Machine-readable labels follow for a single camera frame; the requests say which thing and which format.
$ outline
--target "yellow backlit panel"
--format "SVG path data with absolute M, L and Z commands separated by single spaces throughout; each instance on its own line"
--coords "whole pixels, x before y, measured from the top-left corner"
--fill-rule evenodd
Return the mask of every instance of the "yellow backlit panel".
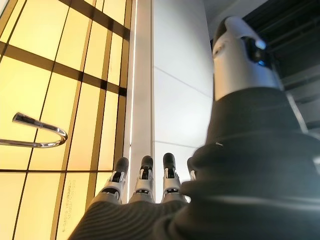
M 117 127 L 118 95 L 106 92 L 102 125 L 99 170 L 112 170 L 114 166 L 115 139 Z
M 104 0 L 96 0 L 95 8 L 102 12 L 102 8 L 104 6 Z
M 85 213 L 89 173 L 67 173 L 57 240 L 66 240 Z
M 0 64 L 0 139 L 33 142 L 36 128 L 12 119 L 21 112 L 39 119 L 50 72 L 4 56 Z M 31 148 L 0 145 L 0 169 L 26 169 Z
M 68 12 L 57 0 L 28 0 L 10 44 L 54 60 Z
M 45 99 L 41 121 L 69 131 L 71 114 L 78 81 L 53 73 Z M 55 133 L 39 129 L 37 142 L 51 142 L 60 139 Z M 33 149 L 29 169 L 61 170 L 66 144 L 52 148 Z
M 60 173 L 29 173 L 15 240 L 50 239 Z
M 105 27 L 95 21 L 92 22 L 84 72 L 99 79 L 102 78 L 107 32 Z
M 56 61 L 73 69 L 82 70 L 81 62 L 84 54 L 89 18 L 70 8 Z
M 12 31 L 12 29 L 13 29 L 15 23 L 16 23 L 18 15 L 19 15 L 19 13 L 20 13 L 25 1 L 26 0 L 18 0 L 17 1 L 16 5 L 15 5 L 15 7 L 14 7 L 12 13 L 11 13 L 11 16 L 10 16 L 10 18 L 9 18 L 5 28 L 4 28 L 4 31 L 2 32 L 2 35 L 0 37 L 0 41 L 2 41 L 4 43 L 6 43 L 8 41 L 9 36 L 11 34 L 11 31 Z
M 25 173 L 0 172 L 0 235 L 12 239 Z
M 104 0 L 103 12 L 123 25 L 125 22 L 126 0 Z
M 122 40 L 122 37 L 120 37 L 119 35 L 115 33 L 112 34 L 108 82 L 113 83 L 115 85 L 119 85 L 120 81 Z
M 98 172 L 96 177 L 96 185 L 95 185 L 95 194 L 94 196 L 97 196 L 98 193 L 102 190 L 102 188 L 105 186 L 107 180 L 111 177 L 111 172 Z
M 93 0 L 84 0 L 85 2 L 87 2 L 88 4 L 93 5 Z
M 68 170 L 90 170 L 100 88 L 83 83 L 75 119 Z

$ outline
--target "chrome handle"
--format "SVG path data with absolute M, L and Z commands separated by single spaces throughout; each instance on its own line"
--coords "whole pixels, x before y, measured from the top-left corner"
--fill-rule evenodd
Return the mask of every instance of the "chrome handle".
M 12 122 L 28 125 L 31 127 L 35 127 L 37 129 L 44 129 L 44 130 L 54 132 L 61 137 L 61 140 L 53 141 L 53 142 L 29 142 L 29 141 L 15 141 L 15 140 L 0 139 L 0 145 L 44 149 L 44 148 L 53 148 L 53 147 L 62 145 L 68 139 L 68 134 L 61 128 L 35 120 L 32 117 L 26 116 L 20 112 L 17 112 L 14 115 Z

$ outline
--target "robotic hand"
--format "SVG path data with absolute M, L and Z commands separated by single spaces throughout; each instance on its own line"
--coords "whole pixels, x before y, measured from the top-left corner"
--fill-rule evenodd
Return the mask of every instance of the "robotic hand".
M 320 239 L 320 141 L 283 92 L 266 43 L 228 17 L 213 59 L 211 120 L 205 146 L 188 160 L 192 181 L 180 185 L 167 153 L 162 203 L 154 204 L 146 156 L 130 203 L 120 205 L 127 170 L 119 167 L 70 239 Z

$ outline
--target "black joint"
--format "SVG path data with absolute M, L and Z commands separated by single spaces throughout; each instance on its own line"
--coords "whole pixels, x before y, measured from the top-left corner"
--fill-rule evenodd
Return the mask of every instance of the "black joint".
M 188 166 L 188 171 L 189 171 L 189 174 L 191 173 L 191 171 L 195 171 L 195 168 L 194 166 L 192 165 L 192 157 L 189 157 L 189 159 L 186 161 L 186 165 Z
M 118 191 L 112 187 L 107 187 L 101 191 L 102 193 L 116 194 Z
M 142 158 L 140 169 L 145 169 L 145 167 L 147 167 L 148 169 L 152 170 L 153 166 L 154 166 L 154 160 L 152 159 L 151 156 L 147 155 Z
M 168 152 L 163 156 L 163 169 L 173 169 L 176 168 L 175 156 Z
M 128 168 L 129 168 L 129 160 L 125 157 L 121 157 L 116 162 L 114 170 L 117 173 L 124 172 L 124 174 L 127 175 Z

